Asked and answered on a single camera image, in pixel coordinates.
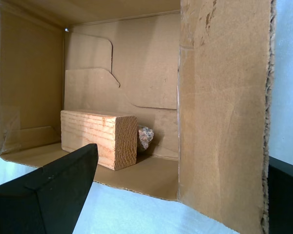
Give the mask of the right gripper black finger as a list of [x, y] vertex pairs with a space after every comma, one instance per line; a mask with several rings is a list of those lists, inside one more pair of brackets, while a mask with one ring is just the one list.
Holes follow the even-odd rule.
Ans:
[[293, 165], [269, 158], [269, 233], [293, 234]]
[[98, 164], [95, 143], [0, 185], [0, 234], [71, 234]]

